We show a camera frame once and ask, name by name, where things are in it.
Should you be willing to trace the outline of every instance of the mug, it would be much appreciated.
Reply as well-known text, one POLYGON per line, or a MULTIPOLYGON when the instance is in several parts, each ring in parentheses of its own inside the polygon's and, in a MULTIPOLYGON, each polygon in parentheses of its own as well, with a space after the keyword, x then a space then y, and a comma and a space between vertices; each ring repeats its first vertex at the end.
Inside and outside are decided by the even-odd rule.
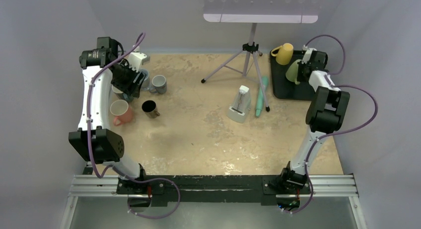
POLYGON ((150 93, 164 94, 167 92, 167 79, 163 75, 156 75, 152 78, 150 93))
POLYGON ((156 107, 156 103, 152 100, 145 101, 142 104, 142 110, 149 118, 156 118, 161 114, 158 112, 158 108, 156 107))
POLYGON ((288 81, 294 82, 295 85, 300 84, 299 81, 297 81, 297 75, 298 75, 298 63, 301 61, 301 59, 295 60, 291 66, 289 66, 288 70, 285 73, 286 79, 288 81))
POLYGON ((276 57, 276 61, 280 65, 287 65, 291 61, 292 53, 294 52, 294 46, 290 43, 285 43, 277 48, 272 49, 271 55, 276 57))
POLYGON ((125 100, 126 102, 132 102, 134 97, 132 96, 128 96, 127 94, 123 93, 122 91, 120 91, 118 88, 116 88, 115 86, 111 86, 111 89, 113 90, 113 93, 117 95, 117 97, 121 100, 125 100))
POLYGON ((149 84, 150 84, 149 72, 146 69, 139 69, 139 70, 145 75, 145 79, 143 80, 142 86, 140 86, 140 90, 149 91, 149 84))
POLYGON ((120 126, 124 123, 131 122, 133 119, 133 110, 125 100, 117 100, 110 106, 110 112, 113 114, 115 126, 120 126))

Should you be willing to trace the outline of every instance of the yellow mug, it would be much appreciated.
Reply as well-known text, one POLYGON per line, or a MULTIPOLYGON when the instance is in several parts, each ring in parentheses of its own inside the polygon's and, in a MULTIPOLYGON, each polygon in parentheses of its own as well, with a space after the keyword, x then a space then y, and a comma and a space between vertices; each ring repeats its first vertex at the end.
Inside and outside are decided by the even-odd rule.
POLYGON ((294 46, 290 43, 285 43, 277 48, 272 49, 271 55, 276 57, 276 61, 280 65, 287 65, 291 61, 294 46))

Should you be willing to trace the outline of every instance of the pink mug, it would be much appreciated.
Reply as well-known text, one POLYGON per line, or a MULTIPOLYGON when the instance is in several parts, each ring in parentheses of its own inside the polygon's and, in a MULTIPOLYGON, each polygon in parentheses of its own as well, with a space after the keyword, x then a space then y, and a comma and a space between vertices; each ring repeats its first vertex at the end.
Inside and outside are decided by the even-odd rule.
POLYGON ((110 106, 110 112, 113 114, 115 126, 120 126, 124 123, 131 122, 133 119, 133 110, 125 100, 117 100, 110 106))

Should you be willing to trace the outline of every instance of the teal rolling pin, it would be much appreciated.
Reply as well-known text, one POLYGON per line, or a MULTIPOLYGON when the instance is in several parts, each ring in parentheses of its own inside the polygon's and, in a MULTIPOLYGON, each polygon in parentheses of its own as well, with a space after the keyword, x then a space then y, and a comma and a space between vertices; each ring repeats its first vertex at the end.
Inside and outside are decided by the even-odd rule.
MULTIPOLYGON (((267 76, 263 76, 262 77, 262 82, 263 82, 263 88, 266 91, 266 88, 268 87, 269 84, 269 78, 267 76)), ((264 99, 263 99, 263 92, 262 89, 259 86, 259 94, 257 95, 257 102, 256 102, 256 116, 259 117, 260 116, 260 112, 263 109, 263 105, 264 105, 264 99)))

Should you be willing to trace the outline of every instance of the light green mug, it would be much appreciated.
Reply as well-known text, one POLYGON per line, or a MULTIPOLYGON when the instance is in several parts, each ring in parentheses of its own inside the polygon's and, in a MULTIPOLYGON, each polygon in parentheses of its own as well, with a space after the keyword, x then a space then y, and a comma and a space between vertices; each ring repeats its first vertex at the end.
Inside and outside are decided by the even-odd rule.
POLYGON ((291 66, 289 66, 288 70, 285 73, 286 79, 288 81, 295 83, 296 85, 300 84, 299 81, 297 81, 297 75, 298 75, 298 62, 300 62, 301 59, 295 60, 291 66))

